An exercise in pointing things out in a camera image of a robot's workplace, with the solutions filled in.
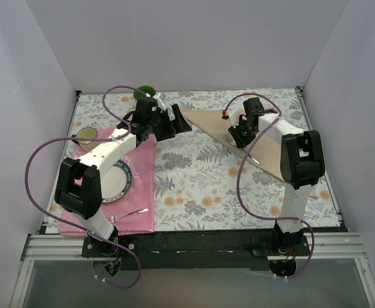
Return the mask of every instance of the black mounting bracket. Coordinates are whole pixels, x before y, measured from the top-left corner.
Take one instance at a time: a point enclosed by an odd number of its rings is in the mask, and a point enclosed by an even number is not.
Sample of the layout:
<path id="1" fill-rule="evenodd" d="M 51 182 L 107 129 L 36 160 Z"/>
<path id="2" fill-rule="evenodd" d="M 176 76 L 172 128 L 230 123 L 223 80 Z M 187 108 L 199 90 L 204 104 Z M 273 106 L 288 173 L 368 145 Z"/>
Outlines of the black mounting bracket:
<path id="1" fill-rule="evenodd" d="M 91 218 L 102 204 L 100 173 L 95 166 L 89 167 L 79 159 L 66 158 L 60 164 L 54 200 L 68 212 Z"/>
<path id="2" fill-rule="evenodd" d="M 258 118 L 265 114 L 276 114 L 273 109 L 264 109 L 260 98 L 250 98 L 243 103 L 245 115 L 238 118 L 238 125 L 230 127 L 228 132 L 233 136 L 239 149 L 248 146 L 258 133 Z"/>
<path id="3" fill-rule="evenodd" d="M 124 119 L 132 116 L 130 126 L 131 133 L 136 135 L 137 146 L 154 134 L 156 140 L 163 141 L 174 138 L 176 134 L 191 132 L 192 128 L 187 124 L 177 104 L 172 105 L 174 120 L 171 121 L 169 113 L 158 106 L 157 99 L 144 96 L 137 100 L 136 110 L 125 115 Z M 124 123 L 117 128 L 127 128 Z"/>
<path id="4" fill-rule="evenodd" d="M 300 156 L 300 150 L 307 156 Z M 317 184 L 325 173 L 319 132 L 310 130 L 300 135 L 282 136 L 280 170 L 284 181 L 294 189 Z"/>
<path id="5" fill-rule="evenodd" d="M 303 229 L 294 233 L 283 233 L 277 222 L 270 234 L 261 238 L 252 238 L 251 240 L 253 253 L 256 256 L 282 255 L 283 253 L 291 252 L 294 248 L 299 253 L 310 253 Z"/>
<path id="6" fill-rule="evenodd" d="M 277 255 L 283 259 L 286 256 L 285 253 L 279 253 L 277 248 L 269 246 L 273 232 L 273 229 L 154 232 L 121 235 L 117 243 L 132 248 L 144 269 L 251 268 L 267 271 L 267 256 Z M 310 253 L 305 236 L 296 248 L 297 255 Z M 92 239 L 85 238 L 83 257 L 105 258 L 106 253 L 112 254 L 111 250 L 101 253 L 100 249 L 93 246 Z M 137 264 L 131 255 L 121 253 L 121 270 L 136 270 Z"/>

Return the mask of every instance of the glass panel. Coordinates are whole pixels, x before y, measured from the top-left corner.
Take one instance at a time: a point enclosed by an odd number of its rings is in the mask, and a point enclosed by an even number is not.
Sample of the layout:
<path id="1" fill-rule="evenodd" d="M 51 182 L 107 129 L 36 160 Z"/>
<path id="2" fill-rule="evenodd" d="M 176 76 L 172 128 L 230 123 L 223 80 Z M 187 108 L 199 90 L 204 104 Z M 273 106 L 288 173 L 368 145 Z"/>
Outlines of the glass panel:
<path id="1" fill-rule="evenodd" d="M 135 272 L 118 272 L 129 282 Z M 312 260 L 284 282 L 248 269 L 145 269 L 132 289 L 96 280 L 91 261 L 36 261 L 24 307 L 369 307 L 351 260 Z"/>

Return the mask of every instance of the white wall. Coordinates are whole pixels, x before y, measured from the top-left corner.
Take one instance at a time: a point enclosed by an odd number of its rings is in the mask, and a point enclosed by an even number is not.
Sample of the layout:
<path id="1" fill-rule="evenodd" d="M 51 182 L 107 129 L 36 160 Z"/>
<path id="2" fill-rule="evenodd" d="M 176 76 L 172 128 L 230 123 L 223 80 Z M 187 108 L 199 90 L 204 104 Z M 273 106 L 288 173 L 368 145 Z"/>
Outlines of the white wall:
<path id="1" fill-rule="evenodd" d="M 304 85 L 348 0 L 27 0 L 77 90 Z"/>
<path id="2" fill-rule="evenodd" d="M 31 152 L 65 135 L 74 91 L 24 0 L 0 0 L 0 307 L 15 287 L 28 232 L 41 215 L 24 190 Z M 38 157 L 32 189 L 47 205 L 62 144 Z"/>
<path id="3" fill-rule="evenodd" d="M 342 215 L 375 278 L 375 1 L 349 2 L 305 93 Z"/>

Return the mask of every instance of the fork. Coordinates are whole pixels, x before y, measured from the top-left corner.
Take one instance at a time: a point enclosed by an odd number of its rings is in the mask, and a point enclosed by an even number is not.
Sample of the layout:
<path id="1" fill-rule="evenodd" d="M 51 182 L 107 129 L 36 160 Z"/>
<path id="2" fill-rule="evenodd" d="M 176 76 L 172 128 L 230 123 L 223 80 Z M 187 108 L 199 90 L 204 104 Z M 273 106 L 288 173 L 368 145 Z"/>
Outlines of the fork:
<path id="1" fill-rule="evenodd" d="M 115 223 L 116 221 L 119 221 L 120 219 L 122 219 L 123 217 L 126 217 L 126 216 L 129 216 L 129 215 L 134 215 L 134 214 L 140 214 L 140 213 L 144 213 L 144 212 L 147 212 L 149 209 L 141 209 L 141 210 L 136 210 L 134 212 L 130 212 L 130 213 L 127 213 L 125 215 L 116 215 L 116 216 L 110 216 L 110 217 L 107 217 L 108 221 L 110 223 Z"/>
<path id="2" fill-rule="evenodd" d="M 226 140 L 228 141 L 228 143 L 230 143 L 232 146 L 237 146 L 236 144 L 236 140 L 234 140 L 233 136 L 230 134 L 230 133 L 227 133 L 226 135 L 224 135 Z M 259 164 L 260 162 L 255 159 L 253 156 L 251 156 L 251 154 L 249 154 L 249 157 L 256 163 L 256 164 Z"/>

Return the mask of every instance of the green lid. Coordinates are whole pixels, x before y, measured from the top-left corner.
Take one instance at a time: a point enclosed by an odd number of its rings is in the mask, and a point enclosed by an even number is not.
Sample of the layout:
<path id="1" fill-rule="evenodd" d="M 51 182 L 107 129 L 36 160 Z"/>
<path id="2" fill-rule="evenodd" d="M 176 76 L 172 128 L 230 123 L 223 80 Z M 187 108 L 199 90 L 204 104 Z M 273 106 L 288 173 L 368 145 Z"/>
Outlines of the green lid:
<path id="1" fill-rule="evenodd" d="M 140 86 L 137 89 L 140 90 L 140 91 L 142 91 L 142 92 L 144 92 L 144 93 L 149 94 L 151 97 L 153 97 L 153 96 L 156 95 L 156 90 L 153 87 L 151 87 L 150 85 L 142 85 L 142 86 Z M 143 94 L 141 94 L 141 93 L 139 93 L 137 91 L 133 92 L 133 97 L 136 100 L 142 98 L 142 96 L 143 96 Z"/>

